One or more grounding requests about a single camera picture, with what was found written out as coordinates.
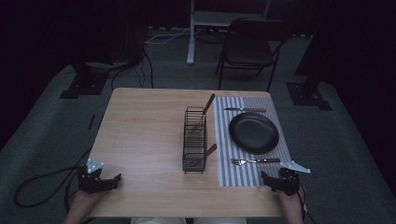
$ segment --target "black plate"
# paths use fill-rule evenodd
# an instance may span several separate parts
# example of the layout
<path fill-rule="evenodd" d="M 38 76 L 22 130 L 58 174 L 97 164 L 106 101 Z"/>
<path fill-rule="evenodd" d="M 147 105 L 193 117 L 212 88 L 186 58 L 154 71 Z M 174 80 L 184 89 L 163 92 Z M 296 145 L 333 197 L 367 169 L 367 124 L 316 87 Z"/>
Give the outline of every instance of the black plate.
<path fill-rule="evenodd" d="M 279 132 L 275 124 L 257 113 L 235 116 L 230 122 L 229 132 L 239 147 L 253 154 L 269 152 L 279 141 Z"/>

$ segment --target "fork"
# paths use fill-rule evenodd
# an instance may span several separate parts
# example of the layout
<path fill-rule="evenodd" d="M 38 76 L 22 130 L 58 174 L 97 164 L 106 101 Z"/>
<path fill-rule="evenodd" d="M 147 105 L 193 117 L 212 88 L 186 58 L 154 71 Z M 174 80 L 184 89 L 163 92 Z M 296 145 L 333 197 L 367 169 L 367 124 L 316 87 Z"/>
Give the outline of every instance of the fork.
<path fill-rule="evenodd" d="M 243 165 L 247 162 L 252 162 L 252 163 L 261 163 L 261 162 L 280 162 L 279 158 L 273 158 L 273 159 L 257 159 L 257 160 L 237 160 L 237 159 L 231 159 L 231 162 L 234 165 Z"/>

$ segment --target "wooden handle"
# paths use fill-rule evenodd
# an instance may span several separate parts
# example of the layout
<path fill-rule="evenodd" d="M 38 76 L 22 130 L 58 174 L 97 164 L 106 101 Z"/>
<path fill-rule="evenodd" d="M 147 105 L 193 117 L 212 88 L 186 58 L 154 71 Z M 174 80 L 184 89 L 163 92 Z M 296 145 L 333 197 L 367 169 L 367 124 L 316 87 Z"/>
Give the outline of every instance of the wooden handle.
<path fill-rule="evenodd" d="M 209 101 L 207 102 L 207 104 L 206 104 L 206 106 L 205 106 L 205 109 L 204 109 L 204 112 L 203 112 L 203 114 L 206 114 L 206 112 L 207 112 L 207 110 L 209 109 L 209 107 L 210 107 L 210 105 L 212 105 L 212 102 L 213 102 L 213 100 L 215 99 L 215 93 L 212 93 L 212 95 L 210 96 L 210 98 L 209 98 Z"/>
<path fill-rule="evenodd" d="M 212 152 L 214 152 L 218 148 L 218 145 L 213 144 L 213 146 L 206 152 L 206 157 L 208 158 Z"/>
<path fill-rule="evenodd" d="M 256 162 L 280 162 L 279 158 L 273 158 L 273 159 L 257 159 Z"/>
<path fill-rule="evenodd" d="M 265 108 L 245 108 L 247 112 L 262 112 L 265 113 L 267 110 Z"/>

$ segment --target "wire rack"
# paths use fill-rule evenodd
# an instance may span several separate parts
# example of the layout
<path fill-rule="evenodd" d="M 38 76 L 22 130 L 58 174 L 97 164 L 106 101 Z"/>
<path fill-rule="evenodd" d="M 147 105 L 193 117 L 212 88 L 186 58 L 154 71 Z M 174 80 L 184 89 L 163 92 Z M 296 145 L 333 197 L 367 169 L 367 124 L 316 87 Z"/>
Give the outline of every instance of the wire rack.
<path fill-rule="evenodd" d="M 206 166 L 206 114 L 202 107 L 189 106 L 184 116 L 183 171 L 203 172 Z"/>

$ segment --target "chair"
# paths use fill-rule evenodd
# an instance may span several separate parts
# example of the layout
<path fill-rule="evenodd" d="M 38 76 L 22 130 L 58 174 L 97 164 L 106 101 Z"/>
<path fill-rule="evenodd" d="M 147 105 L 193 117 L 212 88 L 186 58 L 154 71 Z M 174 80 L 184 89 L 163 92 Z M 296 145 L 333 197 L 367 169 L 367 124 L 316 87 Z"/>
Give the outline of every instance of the chair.
<path fill-rule="evenodd" d="M 216 69 L 216 75 L 219 73 L 219 90 L 224 68 L 259 70 L 258 76 L 265 67 L 273 66 L 267 86 L 269 91 L 280 49 L 291 36 L 292 32 L 283 21 L 247 18 L 233 21 L 227 29 Z M 276 43 L 274 50 L 271 50 L 269 41 Z"/>

